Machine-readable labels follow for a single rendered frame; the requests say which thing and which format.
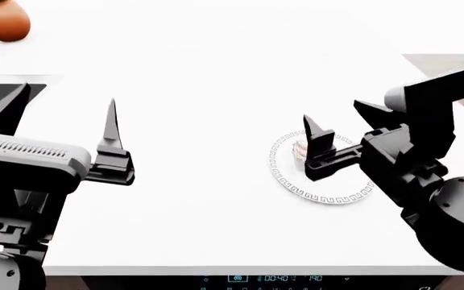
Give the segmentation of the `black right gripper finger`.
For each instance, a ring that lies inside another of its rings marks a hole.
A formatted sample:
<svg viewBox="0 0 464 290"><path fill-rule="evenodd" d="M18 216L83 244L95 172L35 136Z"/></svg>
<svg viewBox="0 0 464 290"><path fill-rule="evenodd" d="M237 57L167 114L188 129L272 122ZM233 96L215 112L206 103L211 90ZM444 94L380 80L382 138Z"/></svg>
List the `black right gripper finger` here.
<svg viewBox="0 0 464 290"><path fill-rule="evenodd" d="M395 130L408 122L406 114L365 101L354 101L354 108L374 130Z"/></svg>
<svg viewBox="0 0 464 290"><path fill-rule="evenodd" d="M333 130L322 130L308 115L303 117L304 130L307 139L306 159L315 159L322 154L335 151Z"/></svg>

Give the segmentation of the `small pink layered dessert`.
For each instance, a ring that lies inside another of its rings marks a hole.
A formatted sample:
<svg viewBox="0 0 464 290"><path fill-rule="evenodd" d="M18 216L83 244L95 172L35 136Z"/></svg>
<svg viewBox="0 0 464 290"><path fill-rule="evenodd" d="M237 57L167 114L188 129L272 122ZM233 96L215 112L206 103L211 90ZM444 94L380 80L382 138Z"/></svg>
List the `small pink layered dessert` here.
<svg viewBox="0 0 464 290"><path fill-rule="evenodd" d="M292 154L295 159L305 161L307 158L307 151L308 143L305 140L299 139L298 141L294 142L292 146Z"/></svg>

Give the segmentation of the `white plate with key-pattern rim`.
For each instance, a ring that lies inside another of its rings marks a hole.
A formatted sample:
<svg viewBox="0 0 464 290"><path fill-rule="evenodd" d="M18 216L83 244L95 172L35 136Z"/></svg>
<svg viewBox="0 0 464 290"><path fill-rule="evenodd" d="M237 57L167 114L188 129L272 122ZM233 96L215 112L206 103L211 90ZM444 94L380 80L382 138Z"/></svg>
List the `white plate with key-pattern rim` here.
<svg viewBox="0 0 464 290"><path fill-rule="evenodd" d="M355 166L338 171L328 178L313 181L305 175L305 162L292 154L294 142L305 138L303 130L280 136L269 151L269 168L275 179L299 197L326 205L346 205L367 197L376 189Z"/></svg>

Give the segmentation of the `black sink basin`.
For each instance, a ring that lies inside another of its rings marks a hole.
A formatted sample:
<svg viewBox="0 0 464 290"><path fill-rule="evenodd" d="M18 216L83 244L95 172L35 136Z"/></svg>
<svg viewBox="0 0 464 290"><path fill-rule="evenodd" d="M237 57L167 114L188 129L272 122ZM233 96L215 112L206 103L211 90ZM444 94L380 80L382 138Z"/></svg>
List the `black sink basin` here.
<svg viewBox="0 0 464 290"><path fill-rule="evenodd" d="M0 84L0 119L20 119L27 103L45 88L45 84Z"/></svg>

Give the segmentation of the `orange brown rounded fruit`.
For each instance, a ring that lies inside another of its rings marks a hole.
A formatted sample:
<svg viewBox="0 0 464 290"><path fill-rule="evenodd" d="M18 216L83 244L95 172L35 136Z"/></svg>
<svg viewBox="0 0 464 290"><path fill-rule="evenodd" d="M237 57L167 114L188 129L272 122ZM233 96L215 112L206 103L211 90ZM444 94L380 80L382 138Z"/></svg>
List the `orange brown rounded fruit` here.
<svg viewBox="0 0 464 290"><path fill-rule="evenodd" d="M0 0L0 41L12 43L27 38L31 20L16 0Z"/></svg>

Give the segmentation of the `black appliance control panel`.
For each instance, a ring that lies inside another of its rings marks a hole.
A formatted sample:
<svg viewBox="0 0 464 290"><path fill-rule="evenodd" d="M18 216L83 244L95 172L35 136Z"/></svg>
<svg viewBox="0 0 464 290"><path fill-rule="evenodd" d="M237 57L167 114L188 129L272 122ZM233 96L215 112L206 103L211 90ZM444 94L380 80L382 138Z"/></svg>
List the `black appliance control panel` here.
<svg viewBox="0 0 464 290"><path fill-rule="evenodd" d="M64 275L46 290L464 290L464 275Z"/></svg>

